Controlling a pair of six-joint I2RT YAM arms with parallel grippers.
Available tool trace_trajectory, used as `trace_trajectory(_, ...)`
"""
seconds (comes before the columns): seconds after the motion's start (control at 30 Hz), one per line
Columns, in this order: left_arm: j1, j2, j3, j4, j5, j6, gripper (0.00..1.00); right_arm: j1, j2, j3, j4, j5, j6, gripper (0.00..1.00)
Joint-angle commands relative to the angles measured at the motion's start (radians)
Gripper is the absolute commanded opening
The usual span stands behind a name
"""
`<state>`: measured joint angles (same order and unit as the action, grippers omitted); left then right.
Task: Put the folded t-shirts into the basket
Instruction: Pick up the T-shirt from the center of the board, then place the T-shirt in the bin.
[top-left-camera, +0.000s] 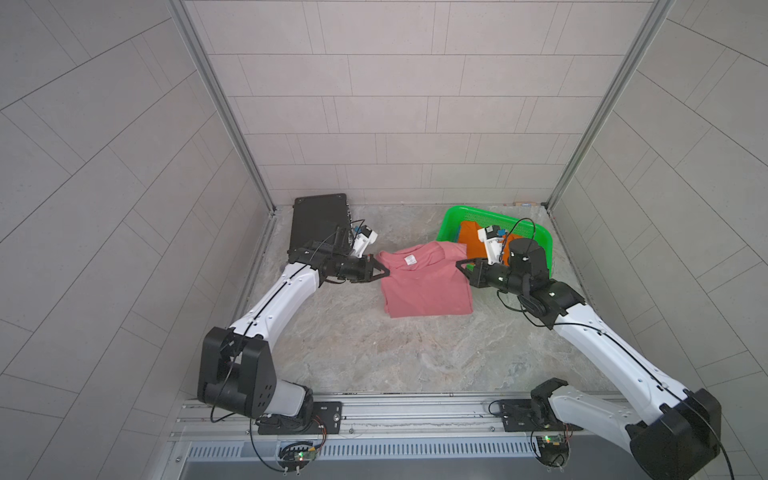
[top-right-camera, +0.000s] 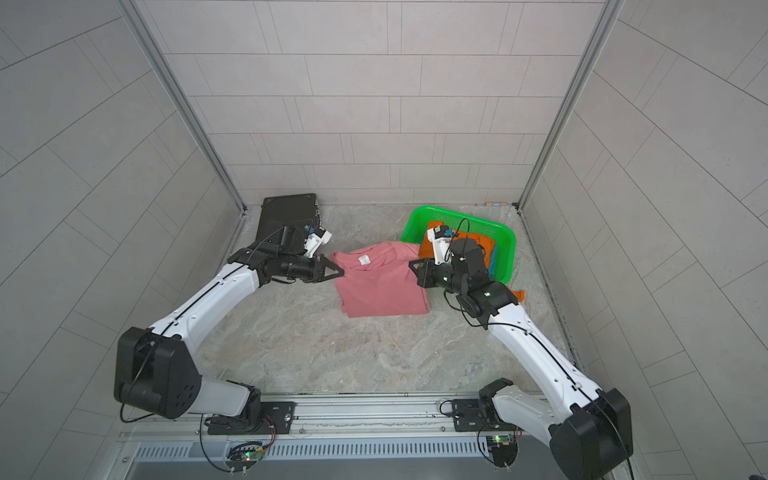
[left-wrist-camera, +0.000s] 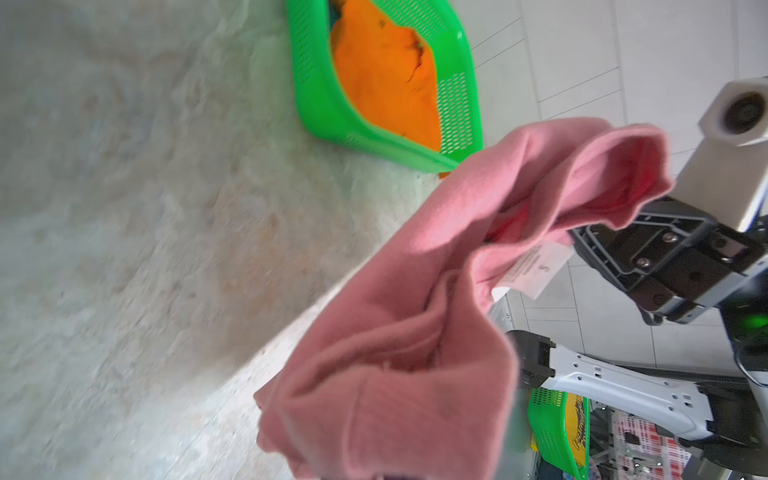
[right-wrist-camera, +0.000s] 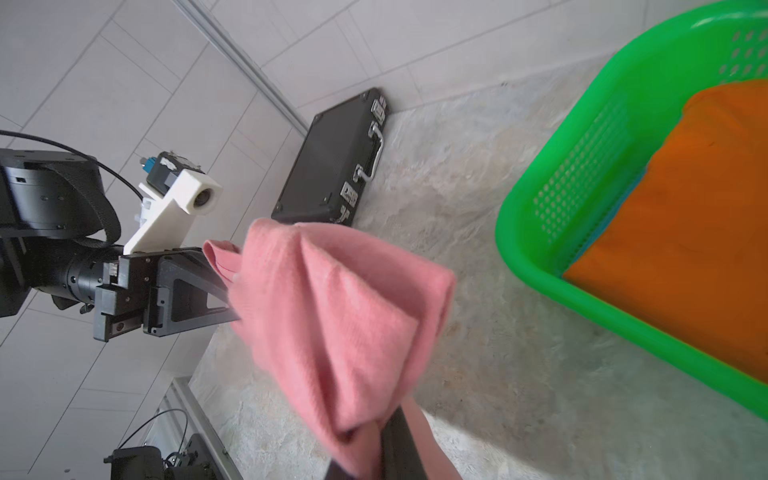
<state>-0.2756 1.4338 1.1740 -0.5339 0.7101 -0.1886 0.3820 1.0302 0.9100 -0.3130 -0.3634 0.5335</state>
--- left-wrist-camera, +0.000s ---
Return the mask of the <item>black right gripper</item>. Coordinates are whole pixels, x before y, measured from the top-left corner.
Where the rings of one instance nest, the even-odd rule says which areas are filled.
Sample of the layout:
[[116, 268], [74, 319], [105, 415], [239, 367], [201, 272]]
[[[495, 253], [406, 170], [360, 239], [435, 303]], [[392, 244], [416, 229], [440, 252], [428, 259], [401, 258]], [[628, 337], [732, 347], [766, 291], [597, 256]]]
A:
[[692, 322], [767, 268], [767, 243], [671, 197], [646, 204], [626, 227], [569, 231], [576, 253], [651, 322]]

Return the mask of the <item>pink t-shirt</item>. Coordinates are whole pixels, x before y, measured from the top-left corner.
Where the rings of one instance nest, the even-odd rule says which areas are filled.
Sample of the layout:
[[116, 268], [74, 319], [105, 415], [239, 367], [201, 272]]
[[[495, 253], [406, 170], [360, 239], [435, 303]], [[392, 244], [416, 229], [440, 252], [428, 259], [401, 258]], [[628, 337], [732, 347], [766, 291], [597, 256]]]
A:
[[541, 242], [628, 226], [667, 194], [665, 133], [597, 118], [520, 127], [465, 160], [255, 393], [258, 446], [298, 479], [490, 479], [519, 378], [493, 288]]

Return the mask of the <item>orange t-shirt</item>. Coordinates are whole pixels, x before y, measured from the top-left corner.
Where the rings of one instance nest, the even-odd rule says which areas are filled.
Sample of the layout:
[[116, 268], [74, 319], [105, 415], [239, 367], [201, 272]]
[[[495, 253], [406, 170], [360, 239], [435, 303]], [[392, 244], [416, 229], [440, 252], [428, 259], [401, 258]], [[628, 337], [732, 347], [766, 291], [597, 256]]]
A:
[[429, 45], [371, 1], [333, 1], [330, 34], [337, 76], [358, 113], [373, 125], [439, 151], [437, 75]]

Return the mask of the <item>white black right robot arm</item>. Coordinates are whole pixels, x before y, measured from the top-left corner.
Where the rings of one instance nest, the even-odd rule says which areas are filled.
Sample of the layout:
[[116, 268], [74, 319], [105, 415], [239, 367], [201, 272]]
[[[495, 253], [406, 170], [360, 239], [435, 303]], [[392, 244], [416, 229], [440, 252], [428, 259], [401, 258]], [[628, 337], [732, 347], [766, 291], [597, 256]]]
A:
[[576, 253], [638, 308], [649, 326], [720, 314], [737, 368], [767, 384], [767, 219], [745, 232], [670, 197], [631, 224], [571, 230]]

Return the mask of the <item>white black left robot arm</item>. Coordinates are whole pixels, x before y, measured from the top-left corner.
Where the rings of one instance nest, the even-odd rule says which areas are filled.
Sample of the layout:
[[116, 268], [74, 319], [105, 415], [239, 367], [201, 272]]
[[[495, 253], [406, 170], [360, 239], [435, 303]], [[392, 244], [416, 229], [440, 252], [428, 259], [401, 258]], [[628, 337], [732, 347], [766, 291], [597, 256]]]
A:
[[507, 337], [531, 388], [575, 394], [646, 420], [687, 449], [685, 479], [767, 475], [767, 392], [733, 378], [654, 377], [589, 357], [525, 330]]

